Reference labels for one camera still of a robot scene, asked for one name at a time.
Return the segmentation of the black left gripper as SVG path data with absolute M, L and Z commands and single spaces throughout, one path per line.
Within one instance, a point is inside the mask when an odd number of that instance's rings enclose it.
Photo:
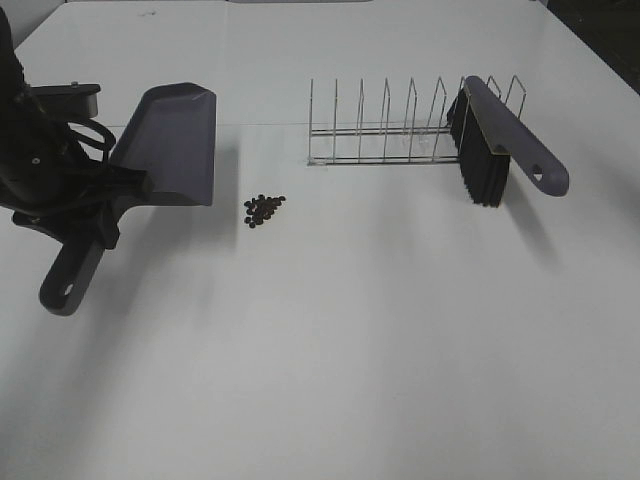
M 65 121 L 44 125 L 1 123 L 1 206 L 13 222 L 55 240 L 86 233 L 104 249 L 120 238 L 115 193 L 148 193 L 146 171 L 109 167 L 114 135 L 93 120 L 76 121 L 99 140 Z

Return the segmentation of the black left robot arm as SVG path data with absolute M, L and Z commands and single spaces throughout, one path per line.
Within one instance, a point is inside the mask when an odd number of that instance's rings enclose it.
M 1 18 L 1 205 L 60 242 L 82 235 L 112 249 L 117 201 L 145 197 L 150 180 L 111 164 L 116 138 L 94 119 L 99 91 L 97 84 L 30 86 Z

